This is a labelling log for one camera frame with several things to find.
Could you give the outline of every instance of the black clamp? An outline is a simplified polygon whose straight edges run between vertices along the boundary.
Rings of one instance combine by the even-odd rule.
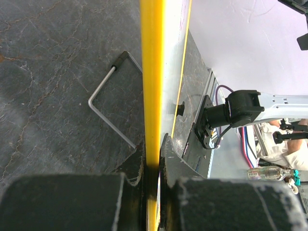
[[[183,116],[185,110],[185,102],[183,101],[181,105],[178,105],[177,116]]]

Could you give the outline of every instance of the white shirt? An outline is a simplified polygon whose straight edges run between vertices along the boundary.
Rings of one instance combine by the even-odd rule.
[[[276,126],[270,125],[268,123],[261,124],[262,139],[268,151],[268,156],[263,155],[258,145],[258,157],[283,167],[297,170],[308,170],[307,142],[303,140],[300,149],[294,153],[289,154],[287,141],[284,141],[280,144],[275,144],[273,133],[276,131],[279,131],[281,134],[286,134],[286,131],[280,130]]]

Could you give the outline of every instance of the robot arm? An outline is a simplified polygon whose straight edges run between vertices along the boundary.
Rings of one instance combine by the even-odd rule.
[[[208,139],[212,129],[229,125],[218,137],[230,129],[269,122],[280,118],[308,118],[308,96],[272,95],[256,90],[238,90],[231,93],[224,104],[205,107],[195,133],[202,146],[209,147]],[[277,140],[289,139],[278,136]]]

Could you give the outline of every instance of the white surface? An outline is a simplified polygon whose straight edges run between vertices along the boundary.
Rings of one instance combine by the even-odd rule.
[[[219,84],[308,94],[308,51],[296,41],[306,20],[277,0],[193,0],[190,31]]]

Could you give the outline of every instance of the purple wire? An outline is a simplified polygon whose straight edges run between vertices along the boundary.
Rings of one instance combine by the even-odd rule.
[[[225,88],[225,89],[227,89],[227,90],[229,90],[229,91],[231,91],[231,92],[234,92],[231,88],[229,88],[229,87],[226,86],[226,85],[219,85],[219,86],[216,88],[216,91],[215,91],[216,106],[217,106],[217,104],[218,104],[218,90],[219,90],[220,88]]]

